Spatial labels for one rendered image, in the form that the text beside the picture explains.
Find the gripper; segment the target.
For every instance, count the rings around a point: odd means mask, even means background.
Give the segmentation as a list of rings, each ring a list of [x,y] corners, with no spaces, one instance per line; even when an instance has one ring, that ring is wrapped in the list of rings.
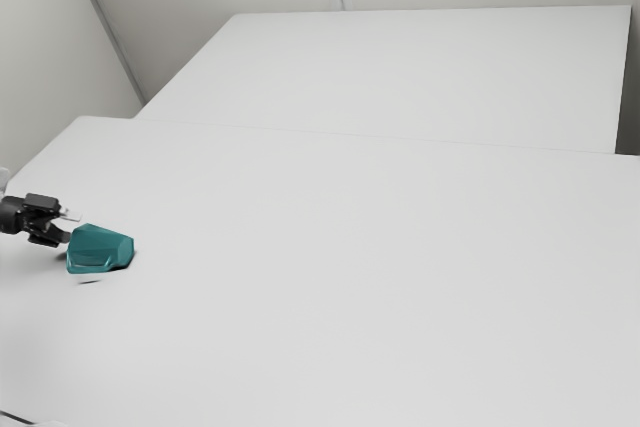
[[[0,200],[0,233],[28,234],[28,241],[42,246],[59,246],[71,233],[53,224],[54,219],[80,222],[82,214],[61,206],[58,199],[29,193],[24,198],[5,196]]]

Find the teal faceted mug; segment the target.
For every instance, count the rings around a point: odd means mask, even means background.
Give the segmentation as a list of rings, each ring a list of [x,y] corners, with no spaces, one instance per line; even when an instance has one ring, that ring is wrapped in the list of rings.
[[[111,272],[127,268],[134,254],[132,237],[86,223],[71,232],[66,270],[75,275]]]

